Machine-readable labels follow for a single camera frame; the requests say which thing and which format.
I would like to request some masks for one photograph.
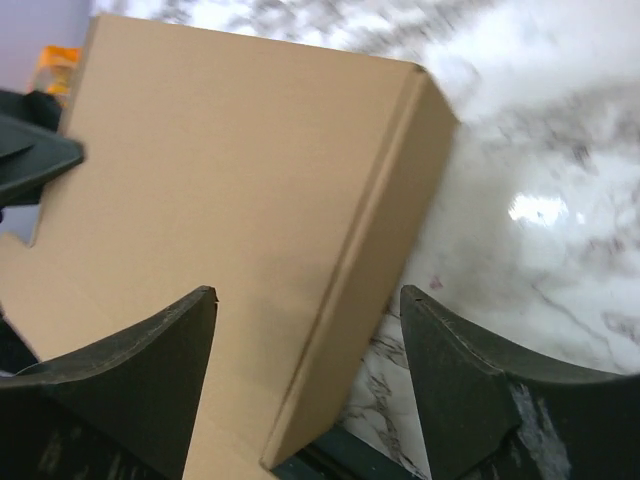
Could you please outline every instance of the white marble countertop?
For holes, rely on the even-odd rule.
[[[640,2],[98,0],[97,8],[424,65],[463,126],[400,283],[552,357],[640,371]],[[397,296],[342,421],[428,477]]]

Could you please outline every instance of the marble table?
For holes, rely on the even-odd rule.
[[[400,284],[549,356],[640,371],[640,2],[97,0],[96,10],[422,64],[462,125]],[[397,292],[341,421],[429,477]]]

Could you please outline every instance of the box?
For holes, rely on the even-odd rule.
[[[215,287],[185,478],[270,478],[341,411],[456,120],[410,63],[113,16],[85,48],[87,158],[0,237],[5,312],[48,359]]]

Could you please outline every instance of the box side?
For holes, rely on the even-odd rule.
[[[416,68],[411,80],[342,273],[263,452],[267,467],[336,420],[438,186],[457,120],[424,71]]]

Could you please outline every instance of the brown box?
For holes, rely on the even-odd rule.
[[[343,406],[447,103],[410,63],[106,16],[64,123],[87,158],[48,186],[31,248],[0,238],[7,316],[47,359],[215,287],[185,478],[270,478]]]

